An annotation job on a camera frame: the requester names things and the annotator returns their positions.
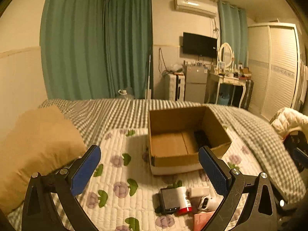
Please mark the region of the pink patterned card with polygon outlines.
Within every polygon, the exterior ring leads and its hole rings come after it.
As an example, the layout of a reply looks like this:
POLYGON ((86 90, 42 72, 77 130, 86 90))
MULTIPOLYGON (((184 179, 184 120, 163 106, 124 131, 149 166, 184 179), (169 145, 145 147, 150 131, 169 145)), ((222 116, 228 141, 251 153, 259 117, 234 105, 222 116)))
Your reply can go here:
POLYGON ((214 211, 194 214, 194 231, 201 231, 213 216, 214 211))

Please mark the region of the black remote control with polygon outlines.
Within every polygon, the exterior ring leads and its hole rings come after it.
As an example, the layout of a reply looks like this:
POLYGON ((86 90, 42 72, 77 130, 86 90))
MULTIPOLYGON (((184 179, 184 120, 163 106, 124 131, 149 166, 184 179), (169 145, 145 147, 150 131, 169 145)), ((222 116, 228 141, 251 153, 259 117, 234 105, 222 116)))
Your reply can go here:
POLYGON ((194 131, 194 138, 196 140, 197 143, 197 147, 200 149, 202 147, 207 146, 208 148, 212 148, 210 141, 206 135, 206 133, 204 132, 204 130, 197 130, 194 131))

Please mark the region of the tan pillow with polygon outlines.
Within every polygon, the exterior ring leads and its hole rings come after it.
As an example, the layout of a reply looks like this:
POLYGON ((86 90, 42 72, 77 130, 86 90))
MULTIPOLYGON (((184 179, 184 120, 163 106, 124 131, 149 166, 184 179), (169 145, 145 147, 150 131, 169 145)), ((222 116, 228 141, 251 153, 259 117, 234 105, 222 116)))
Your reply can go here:
POLYGON ((81 134, 56 105, 29 110, 1 141, 1 210, 10 214, 23 202, 30 177, 47 175, 82 156, 81 134))

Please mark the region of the white tube red cap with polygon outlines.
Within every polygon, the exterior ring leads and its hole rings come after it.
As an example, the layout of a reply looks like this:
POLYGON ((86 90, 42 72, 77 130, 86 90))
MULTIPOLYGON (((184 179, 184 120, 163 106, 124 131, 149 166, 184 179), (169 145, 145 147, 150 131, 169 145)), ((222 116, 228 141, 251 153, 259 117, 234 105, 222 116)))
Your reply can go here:
POLYGON ((192 212, 192 205, 186 193, 186 187, 177 187, 178 210, 177 215, 184 215, 192 212))

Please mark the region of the floral quilted bedspread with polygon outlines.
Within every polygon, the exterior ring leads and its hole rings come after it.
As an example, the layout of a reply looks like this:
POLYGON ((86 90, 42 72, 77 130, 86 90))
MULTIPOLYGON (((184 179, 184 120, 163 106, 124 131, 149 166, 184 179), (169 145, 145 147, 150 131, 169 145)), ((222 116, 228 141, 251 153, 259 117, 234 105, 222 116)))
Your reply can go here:
POLYGON ((101 160, 77 196, 99 230, 192 230, 193 214, 161 215, 160 189, 184 186, 216 192, 203 170, 154 176, 149 163, 148 130, 113 129, 100 143, 101 160))

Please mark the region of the brown cardboard box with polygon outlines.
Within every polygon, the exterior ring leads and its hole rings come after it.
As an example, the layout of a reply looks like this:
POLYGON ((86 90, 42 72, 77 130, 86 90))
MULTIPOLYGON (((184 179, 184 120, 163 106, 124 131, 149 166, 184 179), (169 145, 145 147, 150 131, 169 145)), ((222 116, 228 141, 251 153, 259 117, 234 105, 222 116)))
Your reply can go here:
POLYGON ((231 139, 208 106, 151 110, 148 113, 149 162, 153 175, 201 169, 194 131, 204 130, 211 151, 221 158, 231 139))

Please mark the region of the white dressing table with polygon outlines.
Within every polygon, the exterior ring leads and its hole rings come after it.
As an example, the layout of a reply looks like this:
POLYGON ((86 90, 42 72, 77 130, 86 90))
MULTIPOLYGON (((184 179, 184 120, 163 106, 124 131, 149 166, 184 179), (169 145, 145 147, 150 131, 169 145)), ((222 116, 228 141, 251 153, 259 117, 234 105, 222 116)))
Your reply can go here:
POLYGON ((254 82, 251 79, 228 77, 209 73, 205 103, 237 106, 248 110, 251 102, 254 82))

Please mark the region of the clear water jug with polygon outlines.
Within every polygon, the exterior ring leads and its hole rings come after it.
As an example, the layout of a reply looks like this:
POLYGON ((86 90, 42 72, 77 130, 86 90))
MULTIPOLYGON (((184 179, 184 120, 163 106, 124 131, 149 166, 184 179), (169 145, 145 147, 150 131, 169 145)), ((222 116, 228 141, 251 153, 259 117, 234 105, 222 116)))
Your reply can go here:
POLYGON ((125 99, 125 100, 132 100, 134 99, 134 96, 130 93, 128 93, 127 90, 118 90, 118 96, 117 99, 125 99))

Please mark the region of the silver mini fridge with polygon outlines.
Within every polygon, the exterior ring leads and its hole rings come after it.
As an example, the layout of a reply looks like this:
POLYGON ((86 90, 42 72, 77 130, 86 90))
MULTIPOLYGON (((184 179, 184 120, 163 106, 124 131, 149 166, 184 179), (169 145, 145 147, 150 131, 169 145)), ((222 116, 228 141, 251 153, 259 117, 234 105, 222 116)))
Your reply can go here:
POLYGON ((207 70, 204 66, 186 66, 185 101, 204 103, 206 84, 207 70))

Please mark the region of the white louvred wardrobe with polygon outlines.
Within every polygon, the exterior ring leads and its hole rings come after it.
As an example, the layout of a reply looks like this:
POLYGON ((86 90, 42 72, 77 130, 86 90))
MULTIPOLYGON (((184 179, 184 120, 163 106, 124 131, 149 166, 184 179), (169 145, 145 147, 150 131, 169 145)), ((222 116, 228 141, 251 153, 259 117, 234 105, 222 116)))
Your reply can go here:
POLYGON ((247 65, 254 82, 249 111, 270 120, 283 107, 294 109, 300 84, 300 44, 295 24, 248 27, 247 65))

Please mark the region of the oval vanity mirror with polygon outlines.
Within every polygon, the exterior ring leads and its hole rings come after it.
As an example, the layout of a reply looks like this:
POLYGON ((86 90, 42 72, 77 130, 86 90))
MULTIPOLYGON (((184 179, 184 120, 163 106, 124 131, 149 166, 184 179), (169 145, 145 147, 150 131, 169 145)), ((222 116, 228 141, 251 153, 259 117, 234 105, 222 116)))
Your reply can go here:
POLYGON ((223 43, 218 51, 218 67, 220 69, 232 68, 234 62, 234 51, 227 42, 223 43))

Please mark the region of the large teal curtain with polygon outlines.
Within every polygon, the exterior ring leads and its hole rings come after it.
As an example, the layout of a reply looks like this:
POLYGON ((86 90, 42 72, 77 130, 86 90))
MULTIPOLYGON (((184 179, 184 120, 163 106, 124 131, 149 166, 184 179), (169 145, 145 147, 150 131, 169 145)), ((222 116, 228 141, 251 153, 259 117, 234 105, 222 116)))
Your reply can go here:
POLYGON ((151 0, 45 0, 40 46, 49 99, 145 96, 151 0))

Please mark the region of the narrow teal curtain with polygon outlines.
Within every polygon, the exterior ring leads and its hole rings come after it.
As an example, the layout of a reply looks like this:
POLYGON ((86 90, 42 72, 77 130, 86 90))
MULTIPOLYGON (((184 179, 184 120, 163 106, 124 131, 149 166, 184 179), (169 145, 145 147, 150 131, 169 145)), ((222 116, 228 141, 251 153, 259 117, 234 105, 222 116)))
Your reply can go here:
POLYGON ((248 25, 246 10, 218 2, 221 43, 228 43, 234 52, 234 64, 247 66, 248 25))

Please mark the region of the white air conditioner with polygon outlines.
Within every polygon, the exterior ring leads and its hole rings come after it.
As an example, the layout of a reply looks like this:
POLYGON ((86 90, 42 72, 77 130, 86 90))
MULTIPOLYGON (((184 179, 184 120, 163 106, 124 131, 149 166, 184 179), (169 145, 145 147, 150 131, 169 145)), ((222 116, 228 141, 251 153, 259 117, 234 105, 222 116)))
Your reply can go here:
POLYGON ((175 10, 215 18, 218 14, 216 5, 191 0, 174 0, 175 10))

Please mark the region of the black wall television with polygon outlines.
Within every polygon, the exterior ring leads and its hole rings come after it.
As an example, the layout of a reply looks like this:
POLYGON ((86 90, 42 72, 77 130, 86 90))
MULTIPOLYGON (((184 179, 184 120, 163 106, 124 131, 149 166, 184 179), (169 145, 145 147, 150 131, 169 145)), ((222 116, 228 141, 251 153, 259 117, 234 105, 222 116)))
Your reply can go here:
POLYGON ((217 57, 217 39, 184 32, 182 49, 184 54, 215 59, 217 57))

